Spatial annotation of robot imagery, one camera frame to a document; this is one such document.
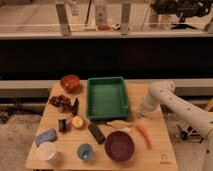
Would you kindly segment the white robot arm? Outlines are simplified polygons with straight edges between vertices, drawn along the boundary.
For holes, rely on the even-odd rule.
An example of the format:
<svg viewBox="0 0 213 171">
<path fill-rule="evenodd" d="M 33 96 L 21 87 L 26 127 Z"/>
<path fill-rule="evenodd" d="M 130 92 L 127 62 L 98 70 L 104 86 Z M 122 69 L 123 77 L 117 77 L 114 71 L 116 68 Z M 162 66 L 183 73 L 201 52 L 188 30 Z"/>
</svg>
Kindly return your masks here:
<svg viewBox="0 0 213 171">
<path fill-rule="evenodd" d="M 213 115 L 178 97 L 174 91 L 175 84 L 171 80 L 151 82 L 137 110 L 137 116 L 145 117 L 160 104 L 166 105 L 207 142 L 202 171 L 213 171 Z"/>
</svg>

